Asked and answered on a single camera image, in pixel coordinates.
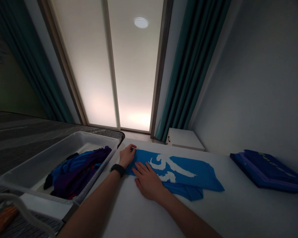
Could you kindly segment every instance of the teal curtain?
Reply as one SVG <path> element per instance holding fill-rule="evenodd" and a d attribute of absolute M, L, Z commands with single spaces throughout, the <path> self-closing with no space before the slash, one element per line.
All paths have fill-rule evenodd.
<path fill-rule="evenodd" d="M 155 137 L 186 130 L 198 100 L 231 0 L 188 0 L 167 97 Z"/>
<path fill-rule="evenodd" d="M 48 119 L 73 123 L 23 0 L 0 0 L 0 31 L 42 103 Z"/>

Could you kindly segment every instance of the laundry basket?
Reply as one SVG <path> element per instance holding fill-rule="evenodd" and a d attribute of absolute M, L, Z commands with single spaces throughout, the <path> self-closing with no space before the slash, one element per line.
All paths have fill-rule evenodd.
<path fill-rule="evenodd" d="M 118 144 L 119 140 L 115 138 L 88 132 L 75 132 L 3 174 L 0 177 L 0 185 L 65 204 L 82 201 L 116 152 Z M 96 150 L 106 145 L 112 149 L 111 153 L 78 196 L 68 200 L 50 195 L 53 187 L 43 189 L 47 175 L 68 156 L 76 152 L 81 154 Z"/>

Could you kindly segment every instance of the watch strap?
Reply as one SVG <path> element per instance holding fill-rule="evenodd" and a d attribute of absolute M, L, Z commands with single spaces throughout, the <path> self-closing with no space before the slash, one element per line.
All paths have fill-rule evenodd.
<path fill-rule="evenodd" d="M 121 178 L 123 177 L 123 175 L 125 174 L 125 171 L 126 171 L 125 168 L 119 164 L 114 164 L 112 166 L 112 168 L 110 169 L 110 172 L 113 170 L 117 170 L 120 173 Z"/>

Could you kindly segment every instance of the purple clothing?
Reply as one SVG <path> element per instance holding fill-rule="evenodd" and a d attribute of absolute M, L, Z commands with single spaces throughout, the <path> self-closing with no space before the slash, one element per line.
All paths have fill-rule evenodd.
<path fill-rule="evenodd" d="M 270 182 L 270 183 L 276 183 L 276 184 L 280 184 L 280 185 L 284 185 L 284 186 L 288 186 L 288 187 L 292 187 L 292 188 L 298 188 L 298 184 L 294 184 L 291 182 L 285 182 L 285 181 L 281 181 L 281 180 L 277 180 L 277 179 L 270 179 L 268 178 L 259 168 L 256 167 L 256 165 L 254 165 L 245 155 L 245 152 L 240 152 L 239 153 L 241 156 L 241 159 L 243 160 L 243 162 L 245 162 L 252 170 L 255 171 L 255 173 L 257 173 L 257 175 L 265 182 Z"/>
<path fill-rule="evenodd" d="M 97 164 L 103 163 L 111 151 L 108 146 L 100 148 L 90 154 L 82 166 L 58 176 L 54 183 L 53 195 L 65 199 L 79 195 L 99 168 Z"/>

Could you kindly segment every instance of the frosted glass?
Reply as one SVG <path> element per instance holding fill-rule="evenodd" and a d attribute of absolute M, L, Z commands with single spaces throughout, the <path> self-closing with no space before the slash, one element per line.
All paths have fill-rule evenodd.
<path fill-rule="evenodd" d="M 162 8 L 163 0 L 108 0 L 121 127 L 149 131 Z"/>
<path fill-rule="evenodd" d="M 101 0 L 52 0 L 89 123 L 117 127 Z"/>

